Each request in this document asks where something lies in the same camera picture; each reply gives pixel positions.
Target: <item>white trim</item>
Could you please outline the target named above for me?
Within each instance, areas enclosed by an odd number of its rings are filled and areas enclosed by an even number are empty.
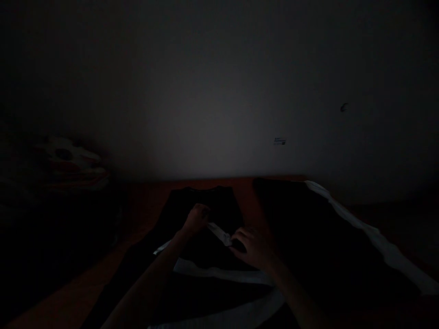
[[[262,271],[227,271],[216,267],[202,269],[190,260],[179,258],[174,266],[174,272],[189,276],[216,277],[242,283],[255,283],[274,286],[273,281]]]
[[[315,193],[326,198],[341,218],[348,221],[355,228],[363,230],[364,233],[366,233],[366,235],[369,237],[373,246],[377,248],[384,256],[384,262],[388,266],[403,273],[421,290],[423,295],[439,294],[439,283],[437,283],[411,261],[409,261],[399,251],[398,247],[396,247],[394,244],[391,244],[383,235],[381,235],[379,229],[374,228],[373,226],[370,226],[356,218],[345,207],[335,201],[329,191],[324,187],[310,180],[306,180],[305,183],[311,191],[314,191]]]
[[[157,248],[156,251],[153,252],[153,254],[157,255],[159,252],[161,252],[162,250],[164,250],[168,244],[171,242],[171,240],[169,240],[168,242],[166,242],[164,245],[160,246],[159,248]]]
[[[180,322],[172,322],[150,326],[151,329],[194,329],[194,328],[242,328],[254,329],[272,317],[284,304],[285,299],[278,289],[273,289],[267,296],[201,318],[192,318]]]
[[[208,223],[207,227],[213,234],[216,235],[218,239],[221,240],[221,242],[226,247],[230,247],[232,245],[232,240],[230,239],[230,235],[224,232],[222,229],[220,229],[218,225],[216,225],[215,223]]]

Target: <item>sticker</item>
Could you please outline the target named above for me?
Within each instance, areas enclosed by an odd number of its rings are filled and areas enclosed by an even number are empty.
[[[274,144],[273,145],[285,145],[286,139],[283,137],[276,137],[274,139]]]

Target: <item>finger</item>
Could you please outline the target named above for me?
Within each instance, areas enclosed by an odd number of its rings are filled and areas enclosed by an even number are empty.
[[[229,249],[237,258],[239,258],[240,260],[244,260],[244,257],[245,257],[246,254],[244,254],[244,253],[242,253],[240,251],[237,251],[233,247],[229,247]]]
[[[203,209],[207,209],[210,210],[210,208],[202,203],[196,203],[195,206],[193,206],[194,208],[203,208]]]
[[[241,233],[241,234],[243,234],[244,236],[247,236],[247,235],[249,234],[249,232],[248,232],[248,231],[246,230],[246,228],[244,228],[244,227],[241,227],[241,228],[237,229],[236,232],[235,232],[235,234],[238,234],[238,233]]]
[[[235,239],[241,241],[244,247],[247,248],[248,238],[245,235],[243,235],[242,233],[237,233],[232,235],[230,238],[230,240],[235,240]]]
[[[242,233],[248,238],[254,238],[253,233],[249,231],[247,228],[239,228],[235,233]]]

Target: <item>fabric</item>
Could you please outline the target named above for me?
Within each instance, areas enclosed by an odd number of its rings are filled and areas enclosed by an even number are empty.
[[[306,183],[258,178],[253,187],[286,264],[324,311],[377,307],[420,295],[413,282],[384,262],[363,230]]]
[[[439,283],[421,271],[406,257],[404,257],[404,255],[394,244],[391,244],[384,236],[381,235],[379,229],[374,228],[373,226],[370,226],[356,218],[345,207],[335,201],[329,191],[324,187],[310,180],[305,181],[305,183],[311,191],[314,191],[315,193],[326,198],[341,218],[348,221],[355,228],[363,230],[363,232],[370,239],[372,245],[384,256],[384,262],[388,266],[403,273],[419,288],[422,294],[439,294]]]
[[[196,203],[207,205],[211,209],[209,220],[229,236],[243,226],[242,215],[231,188],[219,186],[204,191],[191,188],[173,190],[156,226],[128,250],[82,328],[99,328],[105,322],[120,299],[155,259],[154,251],[183,226]],[[267,310],[254,316],[255,321],[248,322],[249,328],[262,324],[273,313],[274,319],[277,318],[276,311],[284,303],[279,299],[278,292],[267,285],[267,278],[262,277],[259,271],[237,259],[225,247],[224,241],[215,235],[205,228],[188,242],[162,294],[152,327],[163,324],[169,327],[169,324],[181,322],[201,325],[206,324],[200,322],[201,318],[207,321],[215,319],[215,322],[220,318],[223,322],[217,325],[222,323],[222,327],[229,328],[233,324],[229,323],[231,318],[226,315],[237,316],[239,310]],[[248,272],[245,277],[250,278],[252,283],[233,280],[233,277],[244,277],[243,272]],[[294,317],[283,310],[281,315],[285,314],[290,326],[294,325]]]

